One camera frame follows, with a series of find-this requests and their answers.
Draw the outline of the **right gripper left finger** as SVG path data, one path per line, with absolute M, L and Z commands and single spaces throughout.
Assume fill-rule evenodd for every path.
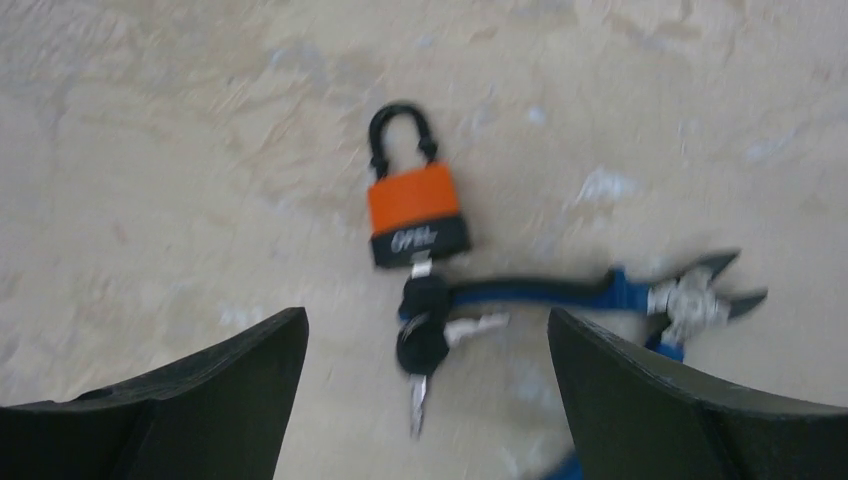
M 306 355 L 288 308 L 243 332 L 67 402 L 1 411 L 5 479 L 270 479 Z

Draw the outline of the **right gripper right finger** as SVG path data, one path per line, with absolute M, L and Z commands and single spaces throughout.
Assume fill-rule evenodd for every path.
M 585 479 L 843 479 L 847 411 L 738 385 L 555 308 L 548 341 Z

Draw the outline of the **orange black padlock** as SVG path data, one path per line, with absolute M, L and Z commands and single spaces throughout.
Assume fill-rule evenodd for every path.
M 417 129 L 423 167 L 393 174 L 384 145 L 390 122 L 410 117 Z M 374 263 L 383 269 L 408 268 L 398 309 L 400 327 L 396 360 L 411 387 L 410 435 L 419 439 L 428 393 L 428 380 L 451 348 L 465 340 L 506 327 L 507 313 L 450 319 L 447 282 L 434 274 L 433 264 L 471 247 L 453 177 L 438 159 L 438 144 L 423 110 L 396 100 L 382 106 L 368 127 L 374 183 L 367 191 L 372 225 L 370 247 Z

